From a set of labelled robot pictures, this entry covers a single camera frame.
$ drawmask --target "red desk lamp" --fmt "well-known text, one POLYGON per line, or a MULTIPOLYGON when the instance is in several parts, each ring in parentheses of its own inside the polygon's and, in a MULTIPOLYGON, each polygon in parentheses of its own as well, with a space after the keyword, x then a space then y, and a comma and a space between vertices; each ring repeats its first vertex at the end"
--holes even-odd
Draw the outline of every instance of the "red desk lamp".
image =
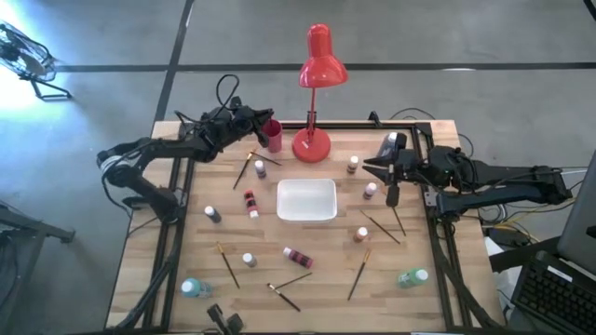
POLYGON ((306 35, 308 60, 300 70, 300 86, 312 88, 308 123, 294 136, 291 148, 296 158, 307 163, 317 163, 325 159, 332 148, 327 133, 316 127, 315 90, 319 87, 332 87, 347 81, 347 71, 342 62, 333 56, 332 32, 324 23, 314 24, 306 35))

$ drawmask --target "lamp base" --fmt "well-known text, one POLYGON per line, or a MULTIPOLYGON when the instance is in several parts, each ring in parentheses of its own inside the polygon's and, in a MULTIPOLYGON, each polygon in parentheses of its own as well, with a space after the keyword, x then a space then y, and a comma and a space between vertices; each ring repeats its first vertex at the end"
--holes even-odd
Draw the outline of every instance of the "lamp base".
POLYGON ((299 160, 306 163, 317 163, 327 158, 332 149, 332 141, 325 130, 315 128, 312 143, 308 143, 308 129, 299 130, 291 142, 291 149, 299 160))

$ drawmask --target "white plastic tray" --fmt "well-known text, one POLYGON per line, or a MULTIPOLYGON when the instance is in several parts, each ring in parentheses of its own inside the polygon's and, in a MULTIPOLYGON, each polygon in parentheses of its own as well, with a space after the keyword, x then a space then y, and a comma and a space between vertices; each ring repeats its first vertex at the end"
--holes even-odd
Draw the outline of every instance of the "white plastic tray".
POLYGON ((324 223, 337 215, 335 182, 330 179, 278 183, 278 216, 287 222, 324 223))

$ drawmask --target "computer monitor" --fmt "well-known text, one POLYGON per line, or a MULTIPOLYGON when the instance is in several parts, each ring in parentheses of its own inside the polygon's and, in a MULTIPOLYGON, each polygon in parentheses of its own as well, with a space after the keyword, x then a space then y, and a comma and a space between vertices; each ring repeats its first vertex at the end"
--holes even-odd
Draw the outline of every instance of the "computer monitor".
POLYGON ((596 152, 557 249, 563 258, 596 275, 596 152))

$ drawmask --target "fan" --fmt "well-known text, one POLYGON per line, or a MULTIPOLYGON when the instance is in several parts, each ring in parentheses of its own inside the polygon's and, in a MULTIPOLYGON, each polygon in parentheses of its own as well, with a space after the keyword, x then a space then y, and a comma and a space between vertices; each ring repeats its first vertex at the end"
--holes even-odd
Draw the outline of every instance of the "fan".
POLYGON ((70 99, 72 95, 64 88, 48 82, 56 77, 54 58, 44 45, 35 42, 12 25, 0 20, 0 63, 17 74, 21 80, 31 83, 35 96, 47 99, 70 99), (43 95, 38 84, 54 88, 61 94, 43 95))

